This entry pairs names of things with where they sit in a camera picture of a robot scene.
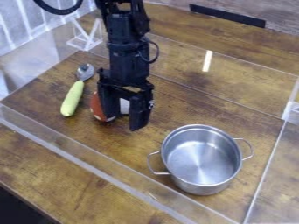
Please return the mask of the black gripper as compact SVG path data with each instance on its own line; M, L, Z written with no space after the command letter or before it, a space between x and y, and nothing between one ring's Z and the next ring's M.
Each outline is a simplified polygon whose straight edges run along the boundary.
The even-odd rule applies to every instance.
M148 82L149 75L149 44L106 44L109 69L100 69L98 77L113 86L140 88L142 94L129 99L128 121L132 131L141 129L149 121L153 108L153 85ZM120 115L117 91L106 84L97 84L97 96L101 114L105 121Z

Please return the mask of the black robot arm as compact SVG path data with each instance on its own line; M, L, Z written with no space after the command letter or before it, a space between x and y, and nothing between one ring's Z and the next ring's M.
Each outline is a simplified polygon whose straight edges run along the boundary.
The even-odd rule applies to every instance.
M149 18L142 0L94 0L106 28L109 69L100 68L97 97L106 118L120 115L120 100L129 102L128 122L132 131L149 121L153 107L153 84L146 80L152 42L145 34Z

